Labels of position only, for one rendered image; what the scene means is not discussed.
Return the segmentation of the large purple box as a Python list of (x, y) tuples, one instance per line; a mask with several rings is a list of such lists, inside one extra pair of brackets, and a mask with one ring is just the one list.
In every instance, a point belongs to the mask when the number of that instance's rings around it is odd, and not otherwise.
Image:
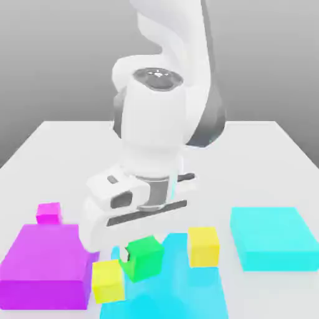
[(87, 309), (98, 257), (76, 224), (24, 225), (0, 264), (0, 309)]

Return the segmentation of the small green cube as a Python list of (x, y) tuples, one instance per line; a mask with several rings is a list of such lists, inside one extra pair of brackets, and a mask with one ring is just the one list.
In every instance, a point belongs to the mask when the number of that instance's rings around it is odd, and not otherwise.
[(119, 259), (124, 273), (133, 282), (140, 282), (161, 272), (164, 247), (154, 236), (129, 242), (125, 247), (128, 260)]

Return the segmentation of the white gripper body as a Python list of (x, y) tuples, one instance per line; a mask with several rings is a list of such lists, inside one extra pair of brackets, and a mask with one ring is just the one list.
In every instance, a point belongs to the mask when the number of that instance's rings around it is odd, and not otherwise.
[(159, 241), (178, 227), (170, 221), (173, 212), (186, 207), (187, 200), (169, 203), (161, 209), (149, 211), (134, 206), (103, 208), (92, 197), (83, 203), (79, 222), (79, 238), (89, 252), (104, 251), (114, 245), (154, 235)]

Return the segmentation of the large pale cyan box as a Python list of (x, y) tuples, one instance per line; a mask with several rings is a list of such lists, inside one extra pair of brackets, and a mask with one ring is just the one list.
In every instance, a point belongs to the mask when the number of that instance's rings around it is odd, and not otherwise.
[(246, 272), (319, 270), (319, 242), (294, 207), (233, 207), (230, 228)]

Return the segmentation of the small yellow cube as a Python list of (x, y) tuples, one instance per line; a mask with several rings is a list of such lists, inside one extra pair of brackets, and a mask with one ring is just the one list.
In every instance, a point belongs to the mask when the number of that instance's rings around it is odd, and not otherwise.
[(188, 259), (193, 268), (217, 267), (220, 243), (215, 227), (188, 229)]
[(92, 264), (92, 291), (97, 304), (125, 299), (123, 272), (119, 260)]

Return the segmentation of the small magenta cube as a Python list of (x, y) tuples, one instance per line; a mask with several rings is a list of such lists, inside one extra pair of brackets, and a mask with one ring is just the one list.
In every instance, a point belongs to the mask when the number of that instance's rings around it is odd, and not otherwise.
[(59, 202), (39, 204), (36, 212), (38, 224), (61, 224), (62, 214)]

